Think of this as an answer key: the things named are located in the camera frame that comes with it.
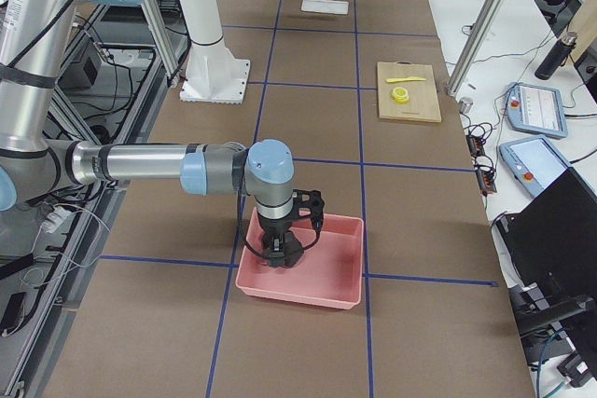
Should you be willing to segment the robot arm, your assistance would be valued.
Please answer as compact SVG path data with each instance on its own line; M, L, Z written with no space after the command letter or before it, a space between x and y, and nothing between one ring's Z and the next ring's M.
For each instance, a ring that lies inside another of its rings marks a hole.
M47 140L42 131L60 76L77 6L138 6L144 0L7 0L1 27L1 207L70 185L176 178L190 194L251 196L262 229L256 256L293 267L305 246L292 232L302 219L324 223L316 191L293 186L290 149L267 139L226 144L115 144Z

